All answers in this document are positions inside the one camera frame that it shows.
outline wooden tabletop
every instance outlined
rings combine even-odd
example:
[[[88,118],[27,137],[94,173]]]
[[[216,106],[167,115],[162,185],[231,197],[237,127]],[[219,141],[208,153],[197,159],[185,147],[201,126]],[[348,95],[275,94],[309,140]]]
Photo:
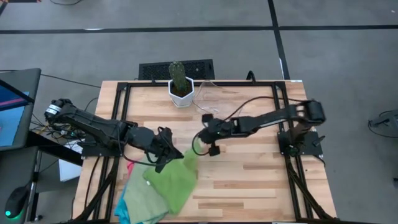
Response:
[[[103,82],[99,93],[96,115],[110,119],[116,81]],[[289,98],[306,99],[302,82],[286,81]],[[225,118],[244,101],[255,96],[272,96],[267,86],[202,88],[197,105],[177,109],[171,102],[167,87],[134,87],[128,104],[127,120],[151,128],[157,133],[158,126],[169,127],[173,143],[181,152],[190,149],[192,137],[203,128],[201,114],[210,110],[216,117]],[[123,101],[119,105],[120,119]],[[274,101],[261,99],[247,104],[240,116],[257,116],[275,110]],[[278,127],[270,126],[243,139],[224,139],[217,143],[221,154],[202,156],[198,164],[198,184],[178,216],[166,216],[164,222],[272,222],[294,221],[294,212],[284,158],[279,153]],[[131,159],[139,159],[142,151],[126,147]],[[96,158],[84,161],[76,191],[73,215],[77,217],[84,207],[88,180]],[[302,156],[303,168],[309,191],[325,209],[335,216],[328,180],[323,164],[312,156]],[[98,189],[102,159],[96,167],[90,188],[89,201]],[[127,182],[126,161],[119,163],[115,208]],[[305,217],[302,194],[298,190],[302,216]],[[104,217],[108,191],[103,196],[99,217]],[[112,211],[111,222],[118,222]]]

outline pink cloth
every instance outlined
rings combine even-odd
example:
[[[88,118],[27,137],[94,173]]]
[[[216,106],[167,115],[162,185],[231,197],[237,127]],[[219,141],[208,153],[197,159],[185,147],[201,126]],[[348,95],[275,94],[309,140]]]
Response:
[[[128,161],[128,162],[127,162],[127,170],[129,171],[129,177],[130,177],[130,174],[131,174],[132,168],[134,168],[134,163],[133,163],[133,162],[130,162],[130,161]]]

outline green towel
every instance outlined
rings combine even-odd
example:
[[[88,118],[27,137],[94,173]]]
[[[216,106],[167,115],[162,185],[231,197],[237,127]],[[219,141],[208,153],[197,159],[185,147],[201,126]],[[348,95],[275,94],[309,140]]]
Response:
[[[195,142],[195,149],[200,148]],[[171,214],[178,214],[188,200],[197,184],[198,158],[193,150],[185,152],[183,159],[169,162],[161,173],[156,173],[153,167],[144,172],[148,180],[166,201]]]
[[[134,169],[126,185],[124,201],[129,212],[130,222],[157,223],[169,211],[165,200],[142,177],[148,166],[134,164]]]

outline gray floor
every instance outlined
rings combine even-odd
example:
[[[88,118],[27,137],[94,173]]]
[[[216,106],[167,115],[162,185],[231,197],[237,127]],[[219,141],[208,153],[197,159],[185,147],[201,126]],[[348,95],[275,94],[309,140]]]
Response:
[[[398,3],[383,1],[275,0],[280,26],[398,24]],[[267,1],[84,0],[76,6],[9,4],[0,29],[86,29],[187,26],[269,26]],[[338,216],[343,220],[396,223],[398,142],[369,132],[368,119],[397,109],[398,30],[281,32],[291,79],[303,80],[307,95],[323,103],[327,122],[318,128]],[[44,74],[100,85],[132,80],[140,63],[212,58],[217,79],[281,79],[272,31],[141,34],[0,35],[0,69],[39,67]],[[48,77],[40,80],[34,113],[54,98],[78,107],[98,89]],[[95,103],[89,111],[94,112]],[[46,157],[50,163],[53,158]],[[40,196],[41,223],[66,220],[76,180],[46,171]],[[52,198],[65,203],[54,204]]]

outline white hexagonal pot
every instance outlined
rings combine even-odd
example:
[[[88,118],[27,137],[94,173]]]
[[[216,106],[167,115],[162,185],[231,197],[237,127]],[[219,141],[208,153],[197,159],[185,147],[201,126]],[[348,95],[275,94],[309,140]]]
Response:
[[[184,97],[179,97],[174,95],[171,92],[171,86],[173,80],[169,81],[169,95],[171,100],[173,101],[174,105],[178,108],[186,108],[189,107],[193,101],[193,97],[195,96],[195,89],[193,88],[193,80],[191,78],[185,77],[192,85],[192,91]]]

